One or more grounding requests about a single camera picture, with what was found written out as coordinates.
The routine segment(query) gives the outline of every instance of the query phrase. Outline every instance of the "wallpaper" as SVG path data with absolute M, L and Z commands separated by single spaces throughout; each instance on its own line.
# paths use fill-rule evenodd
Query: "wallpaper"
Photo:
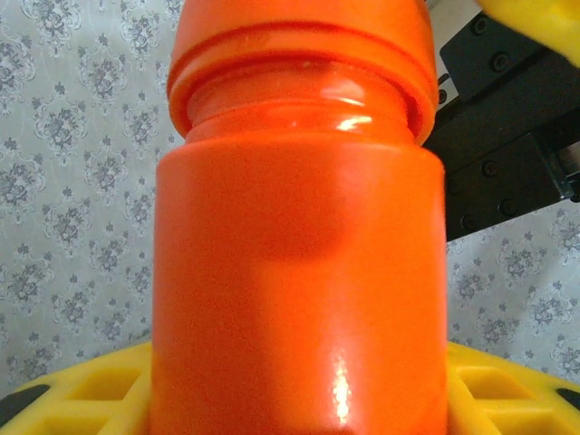
M 150 337 L 180 7 L 0 0 L 0 396 Z M 571 203 L 448 244 L 449 338 L 580 382 L 579 257 Z

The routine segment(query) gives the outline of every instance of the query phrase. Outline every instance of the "orange bottle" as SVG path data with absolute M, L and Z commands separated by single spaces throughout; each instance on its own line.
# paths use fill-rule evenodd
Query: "orange bottle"
M 443 169 L 422 0 L 187 0 L 150 435 L 442 435 Z

